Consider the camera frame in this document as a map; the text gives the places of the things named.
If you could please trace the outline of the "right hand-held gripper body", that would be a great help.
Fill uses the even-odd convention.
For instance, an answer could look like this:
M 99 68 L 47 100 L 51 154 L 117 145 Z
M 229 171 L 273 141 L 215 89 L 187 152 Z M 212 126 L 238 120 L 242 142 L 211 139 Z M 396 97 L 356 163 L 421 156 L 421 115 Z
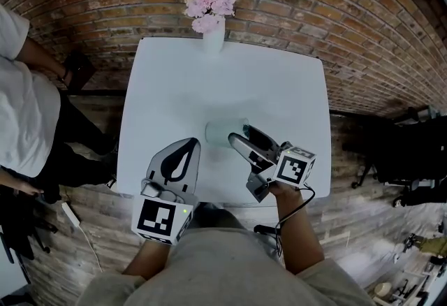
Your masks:
M 246 187 L 252 196 L 261 202 L 273 183 L 284 183 L 294 188 L 305 186 L 316 161 L 316 154 L 284 142 L 273 150 L 262 151 L 253 147 L 249 154 L 252 171 Z

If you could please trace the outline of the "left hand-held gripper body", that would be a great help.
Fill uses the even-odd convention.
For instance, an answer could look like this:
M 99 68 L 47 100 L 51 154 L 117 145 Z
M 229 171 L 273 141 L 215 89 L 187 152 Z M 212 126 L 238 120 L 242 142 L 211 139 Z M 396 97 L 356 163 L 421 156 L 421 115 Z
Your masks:
M 140 237 L 176 245 L 193 219 L 199 200 L 194 194 L 149 179 L 133 199 L 131 230 Z

